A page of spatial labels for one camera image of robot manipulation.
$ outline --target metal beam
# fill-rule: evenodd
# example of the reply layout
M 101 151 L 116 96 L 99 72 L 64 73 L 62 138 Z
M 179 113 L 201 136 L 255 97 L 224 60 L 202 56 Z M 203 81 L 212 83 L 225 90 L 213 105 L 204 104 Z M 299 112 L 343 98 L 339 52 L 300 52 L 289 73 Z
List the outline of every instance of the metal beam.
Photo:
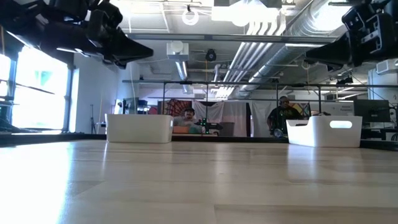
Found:
M 229 41 L 285 44 L 329 44 L 336 37 L 295 37 L 279 35 L 221 35 L 221 34 L 126 34 L 133 40 Z
M 294 88 L 302 88 L 305 86 L 313 87 L 374 87 L 374 88 L 398 88 L 398 85 L 332 85 L 332 84 L 306 84 L 306 83 L 253 83 L 253 82 L 206 82 L 206 81 L 161 81 L 161 80 L 133 80 L 133 83 L 177 83 L 181 85 L 260 85 L 260 86 L 291 86 Z M 122 80 L 122 83 L 131 83 L 131 80 Z

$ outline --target person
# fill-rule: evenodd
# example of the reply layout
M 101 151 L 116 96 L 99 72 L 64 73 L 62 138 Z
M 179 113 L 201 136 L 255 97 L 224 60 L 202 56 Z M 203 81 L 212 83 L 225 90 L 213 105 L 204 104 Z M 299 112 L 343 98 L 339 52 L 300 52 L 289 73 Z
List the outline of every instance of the person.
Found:
M 186 108 L 183 116 L 174 117 L 174 126 L 191 126 L 198 122 L 194 118 L 195 110 L 193 108 Z
M 287 119 L 303 119 L 303 117 L 295 108 L 289 106 L 289 99 L 286 96 L 281 96 L 279 98 L 279 106 L 273 109 L 267 118 L 269 131 L 272 132 L 275 128 L 278 128 L 284 134 L 287 134 Z
M 200 134 L 202 128 L 195 124 L 199 120 L 195 119 L 194 115 L 195 110 L 193 108 L 186 108 L 183 116 L 174 117 L 174 126 L 189 127 L 190 134 Z

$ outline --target bright window light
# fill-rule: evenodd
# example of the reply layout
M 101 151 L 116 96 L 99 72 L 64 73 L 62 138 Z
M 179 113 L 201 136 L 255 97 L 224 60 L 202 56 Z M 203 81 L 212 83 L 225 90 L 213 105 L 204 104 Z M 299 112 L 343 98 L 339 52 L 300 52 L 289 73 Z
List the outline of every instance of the bright window light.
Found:
M 325 4 L 314 15 L 314 26 L 320 31 L 333 31 L 343 25 L 341 17 L 347 13 L 350 6 L 329 6 Z
M 12 125 L 19 128 L 62 129 L 68 68 L 47 54 L 24 47 L 19 53 L 16 83 L 54 94 L 17 86 Z
M 249 4 L 241 0 L 228 7 L 213 7 L 211 20 L 231 21 L 234 25 L 243 27 L 249 22 L 270 22 L 276 19 L 279 9 L 267 8 L 260 0 L 251 1 Z

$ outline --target desk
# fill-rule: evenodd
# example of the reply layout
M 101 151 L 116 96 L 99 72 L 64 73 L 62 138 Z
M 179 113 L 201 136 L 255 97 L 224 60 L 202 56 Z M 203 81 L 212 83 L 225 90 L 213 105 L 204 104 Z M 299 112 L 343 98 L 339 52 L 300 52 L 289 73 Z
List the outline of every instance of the desk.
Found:
M 43 217 L 55 217 L 54 223 L 120 224 L 398 220 L 396 152 L 105 140 L 2 150 L 1 187 L 7 192 L 0 204 L 7 212 L 0 223 L 40 223 Z M 56 178 L 53 170 L 59 170 Z
M 398 133 L 398 129 L 394 128 L 363 128 L 361 139 L 380 138 L 382 141 L 387 140 L 387 133 Z
M 218 135 L 216 134 L 181 134 L 181 133 L 173 133 L 173 136 L 218 137 Z

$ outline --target black equipment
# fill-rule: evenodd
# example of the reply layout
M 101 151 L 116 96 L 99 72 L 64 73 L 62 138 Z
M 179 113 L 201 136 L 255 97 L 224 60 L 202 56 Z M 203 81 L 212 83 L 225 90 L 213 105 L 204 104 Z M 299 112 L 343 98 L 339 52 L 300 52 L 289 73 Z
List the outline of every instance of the black equipment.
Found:
M 205 127 L 206 134 L 209 134 L 210 129 L 215 129 L 215 130 L 223 129 L 223 127 L 219 123 L 208 123 L 206 118 L 203 118 L 202 120 L 199 119 L 199 121 L 196 122 L 195 125 Z
M 125 69 L 128 62 L 154 52 L 126 37 L 118 27 L 122 19 L 109 0 L 0 1 L 0 25 L 21 42 L 46 54 L 64 50 L 102 57 L 104 63 Z
M 217 54 L 213 49 L 209 49 L 206 54 L 206 61 L 214 62 L 217 60 Z
M 333 43 L 309 50 L 306 62 L 320 62 L 336 71 L 344 65 L 358 67 L 366 61 L 398 57 L 398 0 L 363 0 L 341 21 L 348 31 Z
M 354 115 L 362 122 L 391 122 L 388 100 L 354 100 Z

